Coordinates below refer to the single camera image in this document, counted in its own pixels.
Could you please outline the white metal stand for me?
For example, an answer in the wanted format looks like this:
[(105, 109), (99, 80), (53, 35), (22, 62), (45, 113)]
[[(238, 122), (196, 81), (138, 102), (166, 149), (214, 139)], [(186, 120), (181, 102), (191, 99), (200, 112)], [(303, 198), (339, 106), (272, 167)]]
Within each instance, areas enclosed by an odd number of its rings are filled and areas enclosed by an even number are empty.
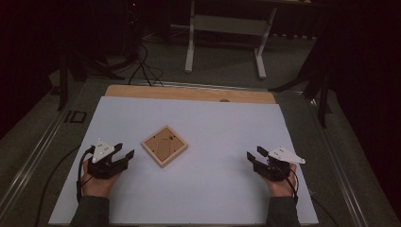
[(266, 79), (267, 74), (263, 61), (263, 51), (270, 35), (277, 8), (272, 8), (266, 21), (239, 19), (231, 17), (220, 17), (211, 15), (202, 15), (195, 12), (196, 2), (191, 0), (190, 20), (189, 20), (189, 42), (187, 47), (185, 67), (186, 73), (193, 70), (194, 52), (195, 52), (195, 31), (212, 31), (222, 33), (232, 33), (240, 35), (253, 35), (261, 38), (260, 45), (253, 51), (256, 63), (257, 73), (260, 79)]

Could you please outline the wooden picture frame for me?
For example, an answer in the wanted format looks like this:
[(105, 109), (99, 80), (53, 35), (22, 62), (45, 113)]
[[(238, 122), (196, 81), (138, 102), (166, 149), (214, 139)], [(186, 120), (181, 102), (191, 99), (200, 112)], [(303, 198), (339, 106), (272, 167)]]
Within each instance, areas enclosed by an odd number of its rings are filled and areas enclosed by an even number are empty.
[(169, 126), (153, 133), (141, 145), (160, 167), (167, 166), (188, 148), (188, 144)]

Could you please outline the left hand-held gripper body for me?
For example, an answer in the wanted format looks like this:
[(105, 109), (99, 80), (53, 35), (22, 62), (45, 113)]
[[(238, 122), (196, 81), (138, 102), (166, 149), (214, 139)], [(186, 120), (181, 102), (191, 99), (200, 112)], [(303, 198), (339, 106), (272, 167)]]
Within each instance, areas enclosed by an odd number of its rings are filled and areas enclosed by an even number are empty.
[(112, 176), (122, 173), (128, 168), (128, 162), (123, 159), (113, 161), (113, 155), (109, 153), (113, 146), (98, 139), (93, 156), (88, 162), (88, 173), (97, 179), (110, 179)]

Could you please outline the wooden table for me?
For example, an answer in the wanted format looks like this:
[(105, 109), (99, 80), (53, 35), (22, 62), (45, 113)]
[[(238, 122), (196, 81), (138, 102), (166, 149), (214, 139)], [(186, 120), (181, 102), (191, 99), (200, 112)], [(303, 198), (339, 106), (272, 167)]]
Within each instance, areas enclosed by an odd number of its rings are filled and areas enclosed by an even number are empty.
[(110, 85), (105, 96), (160, 98), (217, 102), (275, 104), (268, 92), (235, 91), (206, 88), (150, 87), (134, 85)]

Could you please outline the white board sheet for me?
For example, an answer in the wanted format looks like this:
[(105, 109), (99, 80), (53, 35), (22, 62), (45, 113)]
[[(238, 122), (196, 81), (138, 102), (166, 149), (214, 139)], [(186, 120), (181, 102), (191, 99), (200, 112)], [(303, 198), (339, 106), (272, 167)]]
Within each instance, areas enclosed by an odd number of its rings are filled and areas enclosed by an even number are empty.
[[(169, 126), (187, 149), (165, 167), (142, 142)], [(97, 140), (134, 153), (111, 195), (112, 225), (262, 225), (270, 191), (248, 152), (292, 149), (276, 104), (104, 96), (81, 147)]]

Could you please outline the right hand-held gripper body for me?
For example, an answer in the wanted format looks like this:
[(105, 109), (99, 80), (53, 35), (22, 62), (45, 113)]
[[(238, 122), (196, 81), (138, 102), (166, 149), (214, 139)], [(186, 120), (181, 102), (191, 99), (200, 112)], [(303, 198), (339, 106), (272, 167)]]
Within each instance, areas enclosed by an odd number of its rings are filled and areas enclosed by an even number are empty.
[(272, 182), (282, 182), (289, 176), (290, 164), (304, 164), (305, 159), (286, 148), (269, 151), (266, 163), (256, 160), (254, 171)]

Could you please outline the black tripod stand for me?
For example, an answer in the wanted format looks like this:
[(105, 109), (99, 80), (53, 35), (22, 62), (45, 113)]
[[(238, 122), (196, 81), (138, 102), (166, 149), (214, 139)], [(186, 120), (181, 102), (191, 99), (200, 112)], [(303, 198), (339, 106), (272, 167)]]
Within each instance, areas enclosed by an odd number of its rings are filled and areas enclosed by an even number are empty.
[(310, 50), (305, 62), (303, 63), (298, 76), (283, 85), (270, 88), (272, 92), (280, 93), (297, 84), (301, 84), (307, 81), (307, 85), (303, 91), (305, 99), (312, 100), (316, 95), (320, 95), (318, 98), (318, 120), (321, 126), (325, 129), (325, 113), (328, 107), (328, 90), (330, 81), (330, 57), (326, 53), (329, 47), (328, 41), (330, 32), (325, 29), (316, 39), (315, 44)]

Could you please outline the person's right hand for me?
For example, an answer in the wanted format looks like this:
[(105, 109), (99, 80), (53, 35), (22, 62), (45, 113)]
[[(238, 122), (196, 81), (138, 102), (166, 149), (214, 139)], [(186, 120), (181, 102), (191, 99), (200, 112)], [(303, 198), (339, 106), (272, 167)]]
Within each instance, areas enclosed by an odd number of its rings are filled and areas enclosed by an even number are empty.
[(273, 197), (293, 197), (293, 187), (296, 185), (293, 173), (290, 173), (288, 178), (282, 182), (272, 182), (268, 179), (263, 179), (263, 181), (267, 184)]

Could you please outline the aluminium floor rail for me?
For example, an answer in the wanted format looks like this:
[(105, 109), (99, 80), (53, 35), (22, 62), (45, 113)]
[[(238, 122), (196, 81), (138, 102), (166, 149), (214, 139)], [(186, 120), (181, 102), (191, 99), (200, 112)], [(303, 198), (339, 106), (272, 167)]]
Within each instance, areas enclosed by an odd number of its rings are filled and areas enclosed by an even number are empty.
[(44, 157), (46, 150), (55, 137), (64, 118), (68, 115), (68, 112), (69, 110), (67, 107), (64, 107), (61, 111), (56, 111), (55, 116), (46, 128), (43, 136), (34, 149), (28, 154), (26, 161), (21, 165), (11, 185), (0, 199), (0, 219), (7, 215), (21, 195), (39, 162)]
[(311, 112), (311, 116), (318, 125), (318, 129), (323, 137), (323, 141), (327, 147), (327, 152), (329, 155), (330, 163), (335, 172), (335, 176), (337, 182), (340, 187), (341, 194), (344, 198), (344, 201), (347, 205), (348, 211), (351, 215), (351, 218), (354, 222), (355, 227), (369, 227), (367, 220), (361, 210), (360, 204), (357, 200), (354, 188), (350, 185), (350, 181), (344, 171), (343, 165), (338, 156), (338, 152), (331, 140), (330, 134), (326, 128), (323, 127), (322, 123), (318, 119), (318, 104), (314, 99), (307, 99), (306, 105)]

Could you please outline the person's left hand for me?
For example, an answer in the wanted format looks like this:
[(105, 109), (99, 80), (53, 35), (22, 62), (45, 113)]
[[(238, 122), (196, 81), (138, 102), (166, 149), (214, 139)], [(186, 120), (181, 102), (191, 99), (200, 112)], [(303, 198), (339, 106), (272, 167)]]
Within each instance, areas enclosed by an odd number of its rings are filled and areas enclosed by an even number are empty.
[(114, 175), (110, 179), (97, 179), (88, 173), (88, 161), (83, 163), (83, 171), (80, 177), (82, 195), (109, 198), (120, 175)]

